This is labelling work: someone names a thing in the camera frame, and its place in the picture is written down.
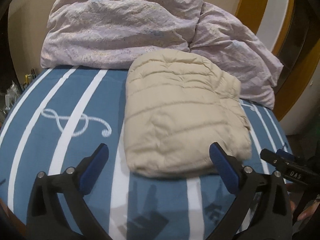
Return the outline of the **person right hand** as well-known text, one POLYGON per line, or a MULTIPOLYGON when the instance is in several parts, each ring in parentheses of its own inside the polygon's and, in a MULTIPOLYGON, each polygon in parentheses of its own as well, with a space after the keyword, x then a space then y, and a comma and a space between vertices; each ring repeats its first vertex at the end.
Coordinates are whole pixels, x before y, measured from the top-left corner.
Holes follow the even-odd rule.
POLYGON ((311 217, 319 206, 319 197, 306 186, 296 183, 286 183, 289 193, 293 224, 311 217))

